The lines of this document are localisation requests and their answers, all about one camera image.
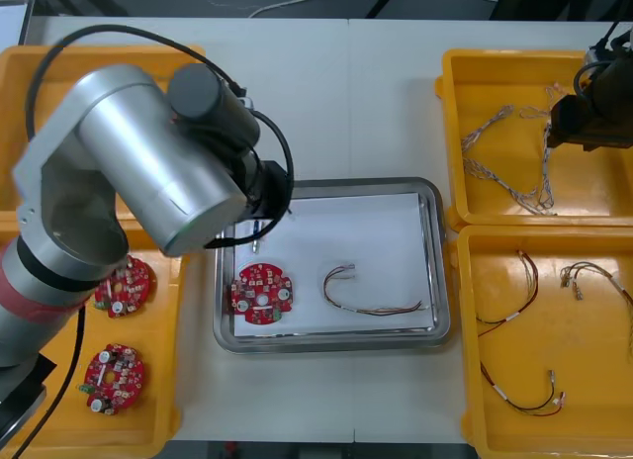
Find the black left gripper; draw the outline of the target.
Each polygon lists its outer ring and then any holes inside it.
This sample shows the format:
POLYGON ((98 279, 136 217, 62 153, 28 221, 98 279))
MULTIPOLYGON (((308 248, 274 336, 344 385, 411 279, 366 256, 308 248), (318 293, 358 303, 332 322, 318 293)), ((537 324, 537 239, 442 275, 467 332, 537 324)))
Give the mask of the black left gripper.
POLYGON ((288 201, 286 170, 274 160, 257 160, 252 153, 244 157, 244 163, 247 197, 244 219, 275 219, 288 201))

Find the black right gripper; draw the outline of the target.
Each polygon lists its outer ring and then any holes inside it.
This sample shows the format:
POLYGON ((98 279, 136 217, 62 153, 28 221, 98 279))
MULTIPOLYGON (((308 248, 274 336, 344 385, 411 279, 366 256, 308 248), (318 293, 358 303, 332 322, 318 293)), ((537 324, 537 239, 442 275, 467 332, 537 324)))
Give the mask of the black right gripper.
POLYGON ((549 146, 580 144, 585 151, 599 147, 632 147, 632 98, 607 98, 598 109, 591 109, 586 99, 568 96, 550 111, 549 146))

